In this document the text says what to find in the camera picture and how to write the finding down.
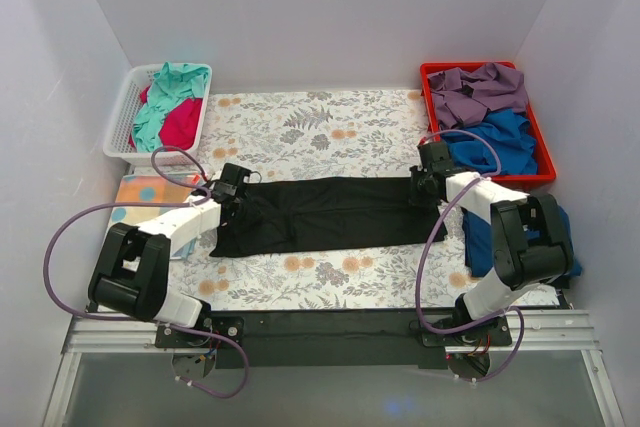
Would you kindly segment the black t-shirt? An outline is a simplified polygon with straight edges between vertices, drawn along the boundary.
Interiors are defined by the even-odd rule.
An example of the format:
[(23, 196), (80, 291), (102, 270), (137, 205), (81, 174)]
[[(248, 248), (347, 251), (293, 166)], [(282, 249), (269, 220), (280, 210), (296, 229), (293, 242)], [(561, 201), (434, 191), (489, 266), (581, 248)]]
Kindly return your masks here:
[(213, 258), (422, 244), (440, 212), (410, 202), (408, 178), (253, 184), (217, 230)]

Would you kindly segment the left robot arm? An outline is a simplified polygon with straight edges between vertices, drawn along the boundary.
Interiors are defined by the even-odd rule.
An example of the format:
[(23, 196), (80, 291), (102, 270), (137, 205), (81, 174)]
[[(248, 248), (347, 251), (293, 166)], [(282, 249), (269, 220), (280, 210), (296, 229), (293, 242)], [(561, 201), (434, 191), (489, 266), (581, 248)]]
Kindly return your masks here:
[(108, 229), (89, 299), (139, 321), (176, 325), (188, 345), (205, 345), (213, 333), (211, 307), (169, 287), (169, 263), (186, 244), (231, 219), (251, 174), (227, 163), (209, 180), (201, 174), (190, 181), (169, 176), (169, 182), (185, 191), (180, 206), (135, 225), (117, 222)]

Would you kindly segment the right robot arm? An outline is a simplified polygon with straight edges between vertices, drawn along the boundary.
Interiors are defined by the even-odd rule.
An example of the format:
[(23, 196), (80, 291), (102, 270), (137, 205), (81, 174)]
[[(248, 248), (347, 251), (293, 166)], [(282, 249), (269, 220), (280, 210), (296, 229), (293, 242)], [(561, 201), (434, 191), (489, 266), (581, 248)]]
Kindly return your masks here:
[[(443, 141), (418, 146), (421, 165), (411, 169), (411, 195), (415, 200), (434, 197), (444, 202), (423, 248), (415, 284), (418, 324), (440, 336), (455, 336), (475, 344), (489, 331), (489, 322), (514, 309), (526, 292), (570, 273), (574, 253), (560, 209), (549, 194), (533, 195), (506, 188), (488, 174), (455, 165)], [(456, 301), (450, 323), (438, 327), (425, 317), (421, 283), (432, 243), (444, 219), (455, 206), (481, 218), (491, 231), (492, 267), (470, 291)]]

